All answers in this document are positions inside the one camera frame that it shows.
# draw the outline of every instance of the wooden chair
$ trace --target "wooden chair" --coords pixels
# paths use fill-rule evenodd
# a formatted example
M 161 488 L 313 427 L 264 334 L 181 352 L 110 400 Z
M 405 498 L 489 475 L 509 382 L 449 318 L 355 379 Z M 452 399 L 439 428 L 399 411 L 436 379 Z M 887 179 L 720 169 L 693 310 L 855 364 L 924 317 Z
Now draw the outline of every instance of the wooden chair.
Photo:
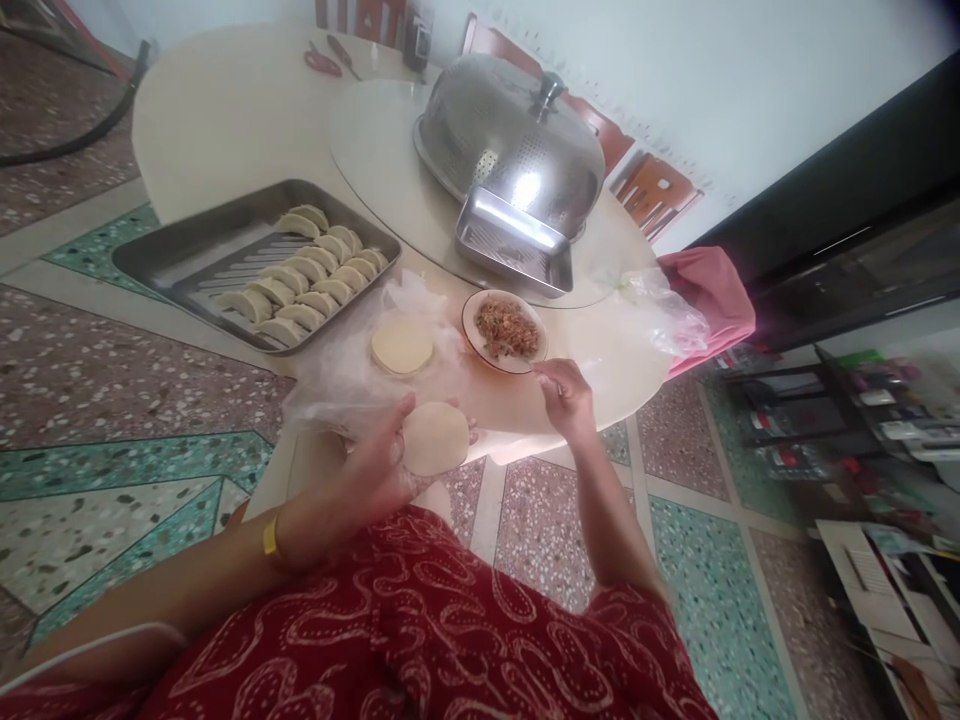
M 495 55 L 509 63 L 516 65 L 524 72 L 533 75 L 538 80 L 543 75 L 540 63 L 521 50 L 512 40 L 503 33 L 480 24 L 477 16 L 470 14 L 467 23 L 467 34 L 463 38 L 463 54 L 477 53 L 480 55 Z M 603 149 L 603 160 L 609 175 L 627 151 L 633 146 L 633 138 L 623 134 L 620 127 L 606 115 L 599 112 L 586 100 L 574 97 L 569 92 L 563 94 L 563 99 L 573 108 L 584 122 L 593 128 L 600 147 Z
M 331 28 L 328 22 L 327 4 L 333 0 L 315 0 L 317 11 L 317 27 L 336 32 L 348 32 L 347 0 L 337 0 L 337 27 Z M 364 40 L 387 45 L 392 48 L 400 47 L 403 33 L 403 13 L 406 8 L 405 0 L 357 0 L 357 16 L 355 18 L 354 35 Z M 383 13 L 387 11 L 387 27 L 383 28 Z
M 617 193 L 617 200 L 636 220 L 652 244 L 703 193 L 663 160 L 644 154 Z

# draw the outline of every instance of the red dress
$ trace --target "red dress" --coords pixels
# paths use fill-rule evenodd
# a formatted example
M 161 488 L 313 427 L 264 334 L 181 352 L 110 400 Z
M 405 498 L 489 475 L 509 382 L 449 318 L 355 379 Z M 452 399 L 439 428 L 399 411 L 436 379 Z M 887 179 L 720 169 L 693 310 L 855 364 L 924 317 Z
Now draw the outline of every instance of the red dress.
M 573 615 L 410 507 L 238 610 L 152 687 L 29 683 L 0 718 L 716 718 L 664 603 Z

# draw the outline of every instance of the red scissor handle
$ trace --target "red scissor handle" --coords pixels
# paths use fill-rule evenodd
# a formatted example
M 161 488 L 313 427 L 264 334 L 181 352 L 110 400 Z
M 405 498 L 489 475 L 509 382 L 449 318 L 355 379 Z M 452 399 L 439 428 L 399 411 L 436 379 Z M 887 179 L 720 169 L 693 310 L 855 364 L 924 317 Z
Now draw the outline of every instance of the red scissor handle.
M 303 61 L 311 70 L 322 72 L 334 77 L 343 77 L 343 70 L 333 60 L 317 50 L 317 46 L 310 41 L 310 49 L 303 54 Z

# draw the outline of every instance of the raw dumpling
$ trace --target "raw dumpling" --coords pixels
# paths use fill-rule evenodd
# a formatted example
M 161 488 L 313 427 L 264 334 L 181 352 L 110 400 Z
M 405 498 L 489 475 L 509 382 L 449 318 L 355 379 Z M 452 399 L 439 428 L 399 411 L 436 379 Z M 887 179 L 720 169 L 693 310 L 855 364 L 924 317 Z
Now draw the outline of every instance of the raw dumpling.
M 323 325 L 324 315 L 309 305 L 287 305 L 277 310 L 278 318 L 293 320 L 307 330 L 313 331 Z
M 303 215 L 295 215 L 293 213 L 287 213 L 277 220 L 277 224 L 273 229 L 278 233 L 296 233 L 297 235 L 303 235 L 313 241 L 316 241 L 318 237 L 323 235 L 316 223 L 307 220 Z
M 343 240 L 343 243 L 350 248 L 350 254 L 356 255 L 363 250 L 363 244 L 360 242 L 360 236 L 353 230 L 343 225 L 334 225 L 327 230 L 327 233 Z
M 403 466 L 414 475 L 433 477 L 458 468 L 469 450 L 467 416 L 452 405 L 424 403 L 403 421 Z
M 361 250 L 357 253 L 357 257 L 373 265 L 377 272 L 383 272 L 387 269 L 387 259 L 379 250 Z
M 359 270 L 356 268 L 347 267 L 346 265 L 344 265 L 342 268 L 339 268 L 333 275 L 330 276 L 330 279 L 345 282 L 357 292 L 360 292 L 360 290 L 363 289 L 363 286 L 367 284 L 367 279 L 360 274 Z
M 293 257 L 287 258 L 284 260 L 281 265 L 289 265 L 298 273 L 303 275 L 310 282 L 316 282 L 317 280 L 325 280 L 327 277 L 327 271 L 316 260 L 313 258 L 304 257 L 302 255 L 294 255 Z
M 287 347 L 300 344 L 300 341 L 307 336 L 306 330 L 288 318 L 273 318 L 273 320 L 262 322 L 257 325 L 256 331 L 279 340 Z
M 369 260 L 364 260 L 363 258 L 350 258 L 343 264 L 343 266 L 352 267 L 354 270 L 359 270 L 360 274 L 363 275 L 368 281 L 373 280 L 377 276 L 377 266 Z
M 419 318 L 390 313 L 370 338 L 370 349 L 373 359 L 384 370 L 409 375 L 430 362 L 433 336 Z
M 270 265 L 258 274 L 262 278 L 272 277 L 274 280 L 279 280 L 297 295 L 310 289 L 310 281 L 306 276 L 288 265 Z
M 337 311 L 337 308 L 340 307 L 337 301 L 330 296 L 330 293 L 316 291 L 297 296 L 297 302 L 309 305 L 314 310 L 323 313 L 324 317 L 330 317 Z
M 353 257 L 353 250 L 350 249 L 350 246 L 335 235 L 323 235 L 314 242 L 324 250 L 329 251 L 341 264 Z
M 297 205 L 295 208 L 290 208 L 290 212 L 294 215 L 302 215 L 320 228 L 320 232 L 326 232 L 330 229 L 330 221 L 327 220 L 327 216 L 323 214 L 323 210 L 313 205 Z
M 273 278 L 260 278 L 259 280 L 254 280 L 251 283 L 247 283 L 247 286 L 244 290 L 256 290 L 258 293 L 265 295 L 271 302 L 276 303 L 280 307 L 284 305 L 289 305 L 292 303 L 297 294 L 284 285 L 279 280 L 274 280 Z
M 330 278 L 329 280 L 321 280 L 318 283 L 314 283 L 313 289 L 317 292 L 325 292 L 333 295 L 333 299 L 341 305 L 345 304 L 347 300 L 353 297 L 353 290 L 350 289 L 350 286 L 342 280 L 335 280 L 334 278 Z
M 270 301 L 256 290 L 241 292 L 226 292 L 217 296 L 217 305 L 229 310 L 236 310 L 252 323 L 269 320 L 273 315 Z
M 321 247 L 307 245 L 306 247 L 302 247 L 297 250 L 296 254 L 300 257 L 308 257 L 311 260 L 316 260 L 328 273 L 332 273 L 334 270 L 340 267 L 340 263 L 333 256 L 333 253 L 329 250 L 324 250 Z

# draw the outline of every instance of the hand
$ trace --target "hand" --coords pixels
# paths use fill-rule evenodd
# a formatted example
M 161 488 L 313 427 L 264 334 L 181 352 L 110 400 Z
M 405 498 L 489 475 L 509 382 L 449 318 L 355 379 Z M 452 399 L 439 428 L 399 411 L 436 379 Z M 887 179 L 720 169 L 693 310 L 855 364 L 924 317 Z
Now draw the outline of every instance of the hand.
M 533 364 L 547 403 L 547 417 L 570 445 L 595 440 L 593 391 L 573 360 L 546 360 Z
M 458 406 L 455 399 L 447 403 Z M 352 525 L 359 530 L 373 525 L 407 505 L 435 478 L 422 478 L 406 471 L 403 457 L 403 421 L 416 407 L 409 393 L 393 406 L 376 429 L 354 447 L 337 483 Z M 479 437 L 476 420 L 468 418 L 470 444 Z

